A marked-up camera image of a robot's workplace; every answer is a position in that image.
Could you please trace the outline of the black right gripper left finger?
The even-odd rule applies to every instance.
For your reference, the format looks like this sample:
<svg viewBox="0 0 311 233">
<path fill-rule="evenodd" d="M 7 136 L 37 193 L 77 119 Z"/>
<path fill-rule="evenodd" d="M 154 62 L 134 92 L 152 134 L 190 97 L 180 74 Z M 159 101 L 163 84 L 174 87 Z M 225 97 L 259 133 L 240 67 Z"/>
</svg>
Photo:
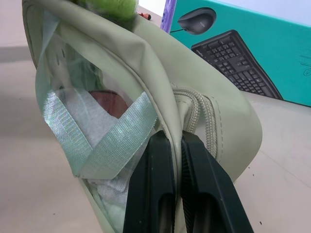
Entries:
<svg viewBox="0 0 311 233">
<path fill-rule="evenodd" d="M 171 145 L 159 131 L 130 178 L 122 233 L 174 233 L 175 197 Z"/>
</svg>

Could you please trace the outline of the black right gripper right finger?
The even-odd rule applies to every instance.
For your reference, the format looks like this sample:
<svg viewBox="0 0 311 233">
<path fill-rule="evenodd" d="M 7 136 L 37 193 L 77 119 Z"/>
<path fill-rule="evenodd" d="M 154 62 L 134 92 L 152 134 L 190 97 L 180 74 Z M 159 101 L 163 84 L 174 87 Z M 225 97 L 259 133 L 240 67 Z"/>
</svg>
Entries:
<svg viewBox="0 0 311 233">
<path fill-rule="evenodd" d="M 233 182 L 196 135 L 182 137 L 187 233 L 254 233 Z"/>
</svg>

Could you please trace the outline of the pale green zip pouch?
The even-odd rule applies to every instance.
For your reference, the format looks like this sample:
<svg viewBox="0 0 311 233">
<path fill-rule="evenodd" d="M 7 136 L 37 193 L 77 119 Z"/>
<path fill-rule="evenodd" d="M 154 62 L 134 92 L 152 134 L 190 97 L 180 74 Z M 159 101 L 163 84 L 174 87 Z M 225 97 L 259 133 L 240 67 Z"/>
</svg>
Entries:
<svg viewBox="0 0 311 233">
<path fill-rule="evenodd" d="M 22 10 L 38 107 L 103 233 L 122 233 L 125 216 L 111 218 L 87 180 L 111 180 L 135 158 L 133 174 L 159 131 L 172 151 L 174 233 L 187 233 L 182 137 L 198 136 L 234 184 L 262 142 L 249 101 L 217 69 L 138 14 L 129 31 L 70 0 L 22 0 Z M 56 94 L 64 88 L 111 90 L 125 100 L 127 110 L 94 148 Z"/>
</svg>

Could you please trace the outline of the white cloth inside pouch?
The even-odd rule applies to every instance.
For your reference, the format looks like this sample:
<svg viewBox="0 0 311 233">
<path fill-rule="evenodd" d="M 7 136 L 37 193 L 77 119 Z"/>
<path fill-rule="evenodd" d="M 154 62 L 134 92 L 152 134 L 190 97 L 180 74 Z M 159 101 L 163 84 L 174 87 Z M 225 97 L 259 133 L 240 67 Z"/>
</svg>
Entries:
<svg viewBox="0 0 311 233">
<path fill-rule="evenodd" d="M 111 90 L 88 92 L 81 88 L 64 88 L 56 94 L 93 148 L 128 108 L 125 100 Z M 128 182 L 135 165 L 133 158 L 111 180 L 87 180 L 111 218 L 125 216 Z"/>
</svg>

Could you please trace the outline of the teal keyboard and mouse box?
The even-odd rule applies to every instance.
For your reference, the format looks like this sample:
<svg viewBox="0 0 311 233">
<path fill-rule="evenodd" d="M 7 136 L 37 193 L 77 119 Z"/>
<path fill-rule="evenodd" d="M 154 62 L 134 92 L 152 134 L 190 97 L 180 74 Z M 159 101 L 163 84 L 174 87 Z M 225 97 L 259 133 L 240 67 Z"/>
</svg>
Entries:
<svg viewBox="0 0 311 233">
<path fill-rule="evenodd" d="M 176 0 L 170 34 L 239 90 L 311 107 L 311 26 L 215 0 Z"/>
</svg>

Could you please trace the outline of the purple patterned box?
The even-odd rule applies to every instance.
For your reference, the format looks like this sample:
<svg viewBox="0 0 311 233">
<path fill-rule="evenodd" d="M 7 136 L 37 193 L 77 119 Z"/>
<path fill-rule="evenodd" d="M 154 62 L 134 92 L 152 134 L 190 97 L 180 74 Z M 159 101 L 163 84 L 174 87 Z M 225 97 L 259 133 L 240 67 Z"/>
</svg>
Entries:
<svg viewBox="0 0 311 233">
<path fill-rule="evenodd" d="M 177 1 L 178 0 L 166 0 L 165 1 L 160 28 L 168 34 L 170 34 L 170 31 L 171 31 L 171 26 L 173 22 L 173 16 L 174 16 Z"/>
</svg>

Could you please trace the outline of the green plush keychain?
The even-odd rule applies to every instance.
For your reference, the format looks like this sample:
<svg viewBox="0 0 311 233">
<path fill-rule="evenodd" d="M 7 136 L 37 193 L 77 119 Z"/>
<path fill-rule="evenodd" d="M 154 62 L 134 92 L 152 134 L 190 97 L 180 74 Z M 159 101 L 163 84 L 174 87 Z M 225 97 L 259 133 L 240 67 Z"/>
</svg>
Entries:
<svg viewBox="0 0 311 233">
<path fill-rule="evenodd" d="M 132 31 L 138 0 L 70 0 L 71 2 Z"/>
</svg>

